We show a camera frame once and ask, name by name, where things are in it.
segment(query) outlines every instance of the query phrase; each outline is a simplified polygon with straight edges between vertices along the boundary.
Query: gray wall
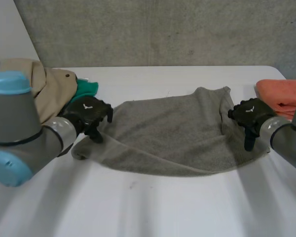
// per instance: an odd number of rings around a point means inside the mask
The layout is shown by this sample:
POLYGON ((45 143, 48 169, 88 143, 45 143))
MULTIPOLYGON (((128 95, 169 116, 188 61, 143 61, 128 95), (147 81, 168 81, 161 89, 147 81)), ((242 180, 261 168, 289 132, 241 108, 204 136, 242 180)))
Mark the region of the gray wall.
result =
POLYGON ((49 67, 269 65, 296 78, 296 0, 14 0, 49 67))

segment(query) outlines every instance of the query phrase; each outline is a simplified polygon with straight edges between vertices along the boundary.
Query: towel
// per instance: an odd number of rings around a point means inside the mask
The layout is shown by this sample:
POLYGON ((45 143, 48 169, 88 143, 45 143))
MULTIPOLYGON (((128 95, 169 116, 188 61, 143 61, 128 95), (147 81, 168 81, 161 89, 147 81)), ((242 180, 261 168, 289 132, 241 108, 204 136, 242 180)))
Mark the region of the towel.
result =
POLYGON ((72 155, 165 176, 211 175, 248 164, 268 147, 258 139, 252 152, 244 150, 244 130, 227 116, 233 108, 229 92, 200 87, 186 96, 124 102, 114 109, 112 123, 98 127, 104 143, 86 137, 72 155))
POLYGON ((0 63, 0 72, 4 71, 21 71, 30 81, 41 123, 57 116, 77 90, 73 72, 44 68, 40 61, 24 58, 4 59, 0 63))
POLYGON ((278 115, 293 119, 296 110, 296 80, 264 79, 257 82, 259 97, 278 115))
POLYGON ((99 84, 97 82, 88 82, 84 79, 77 80, 77 91, 70 103, 83 96, 95 96, 98 92, 99 84))

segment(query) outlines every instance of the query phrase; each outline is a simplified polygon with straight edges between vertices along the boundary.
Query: green cloth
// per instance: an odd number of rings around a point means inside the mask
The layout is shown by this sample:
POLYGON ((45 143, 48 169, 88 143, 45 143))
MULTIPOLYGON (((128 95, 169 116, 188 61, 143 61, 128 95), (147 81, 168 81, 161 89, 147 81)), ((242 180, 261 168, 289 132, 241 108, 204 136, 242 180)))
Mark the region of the green cloth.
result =
POLYGON ((82 96, 95 96, 98 92, 99 84, 97 82, 88 82, 83 79, 77 79, 77 91, 70 103, 82 96))

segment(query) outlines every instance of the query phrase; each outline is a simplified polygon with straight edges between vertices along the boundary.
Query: gray robot arm segment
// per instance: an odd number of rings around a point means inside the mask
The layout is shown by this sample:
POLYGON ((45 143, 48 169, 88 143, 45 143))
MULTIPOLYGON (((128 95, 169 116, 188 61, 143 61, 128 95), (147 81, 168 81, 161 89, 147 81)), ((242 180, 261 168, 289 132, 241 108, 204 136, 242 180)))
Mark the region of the gray robot arm segment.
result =
POLYGON ((260 130, 261 139, 296 167, 296 112, 293 122, 283 117, 272 117, 265 121, 260 130))

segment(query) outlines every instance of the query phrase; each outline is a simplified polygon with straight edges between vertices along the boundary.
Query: white table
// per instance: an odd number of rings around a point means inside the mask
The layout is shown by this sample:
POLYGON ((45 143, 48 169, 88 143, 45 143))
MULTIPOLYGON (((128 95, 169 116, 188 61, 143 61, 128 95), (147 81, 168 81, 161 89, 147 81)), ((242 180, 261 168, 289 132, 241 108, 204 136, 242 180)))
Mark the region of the white table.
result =
MULTIPOLYGON (((69 70, 98 81, 98 97, 114 106, 225 85, 237 104, 255 97, 258 80, 284 79, 265 66, 69 70)), ((0 237, 11 236, 296 237, 296 170, 274 152, 196 178, 119 172, 66 155, 19 188, 0 185, 0 237)))

